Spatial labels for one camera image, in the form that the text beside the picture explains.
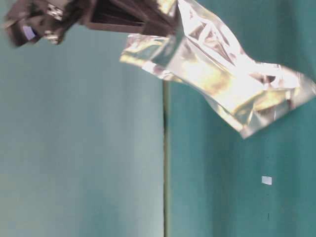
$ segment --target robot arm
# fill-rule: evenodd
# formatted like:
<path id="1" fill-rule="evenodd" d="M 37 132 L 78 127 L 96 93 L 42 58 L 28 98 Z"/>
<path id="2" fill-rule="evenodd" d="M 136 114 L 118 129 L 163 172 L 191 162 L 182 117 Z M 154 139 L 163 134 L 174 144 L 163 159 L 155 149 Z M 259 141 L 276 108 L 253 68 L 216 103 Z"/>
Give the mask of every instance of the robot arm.
<path id="1" fill-rule="evenodd" d="M 176 17 L 160 14 L 148 0 L 18 0 L 4 25 L 15 46 L 41 38 L 60 44 L 80 23 L 93 30 L 167 36 Z"/>

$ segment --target silver foil bag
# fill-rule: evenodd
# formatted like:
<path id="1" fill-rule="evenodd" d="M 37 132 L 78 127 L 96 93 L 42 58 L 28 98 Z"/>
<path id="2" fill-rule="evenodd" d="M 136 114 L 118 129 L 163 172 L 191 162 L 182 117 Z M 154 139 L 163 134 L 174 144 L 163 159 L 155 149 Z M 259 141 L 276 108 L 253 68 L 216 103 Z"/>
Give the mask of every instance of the silver foil bag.
<path id="1" fill-rule="evenodd" d="M 159 2 L 174 11 L 167 3 L 175 0 Z M 302 73 L 251 59 L 215 14 L 194 0 L 176 4 L 177 33 L 129 35 L 122 62 L 192 86 L 243 138 L 315 97 L 316 85 Z"/>

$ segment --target teal wall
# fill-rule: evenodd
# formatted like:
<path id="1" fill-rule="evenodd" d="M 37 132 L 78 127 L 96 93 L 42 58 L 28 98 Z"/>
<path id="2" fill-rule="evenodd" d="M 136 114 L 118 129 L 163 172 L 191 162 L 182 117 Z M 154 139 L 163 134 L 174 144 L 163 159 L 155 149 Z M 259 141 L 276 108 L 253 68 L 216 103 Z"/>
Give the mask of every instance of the teal wall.
<path id="1" fill-rule="evenodd" d="M 199 2 L 252 58 L 316 79 L 315 0 Z M 198 92 L 167 90 L 168 237 L 316 236 L 316 100 L 242 140 Z"/>
<path id="2" fill-rule="evenodd" d="M 0 236 L 162 237 L 162 82 L 119 63 L 126 35 L 76 26 L 20 49 L 5 36 Z"/>

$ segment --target crinkled foil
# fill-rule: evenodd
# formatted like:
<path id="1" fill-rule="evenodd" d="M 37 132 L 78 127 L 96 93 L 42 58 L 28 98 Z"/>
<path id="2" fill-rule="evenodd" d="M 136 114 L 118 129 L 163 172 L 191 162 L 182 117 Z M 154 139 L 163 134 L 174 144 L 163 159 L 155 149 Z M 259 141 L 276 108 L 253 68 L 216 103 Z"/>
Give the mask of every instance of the crinkled foil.
<path id="1" fill-rule="evenodd" d="M 176 35 L 131 34 L 121 61 L 192 86 L 243 138 L 315 97 L 312 80 L 251 59 L 221 19 L 194 0 L 178 0 L 178 8 Z"/>

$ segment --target teal backdrop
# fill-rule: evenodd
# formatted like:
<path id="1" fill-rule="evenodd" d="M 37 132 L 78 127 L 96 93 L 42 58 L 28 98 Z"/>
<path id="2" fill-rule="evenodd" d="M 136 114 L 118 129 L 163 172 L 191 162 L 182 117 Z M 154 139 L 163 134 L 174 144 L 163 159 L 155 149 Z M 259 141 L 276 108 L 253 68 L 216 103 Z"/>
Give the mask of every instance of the teal backdrop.
<path id="1" fill-rule="evenodd" d="M 1 237 L 162 237 L 162 82 L 119 63 L 125 41 L 0 31 Z"/>
<path id="2" fill-rule="evenodd" d="M 316 79 L 316 1 L 199 2 L 252 58 Z M 166 89 L 168 237 L 316 236 L 315 99 L 242 140 L 198 92 Z"/>

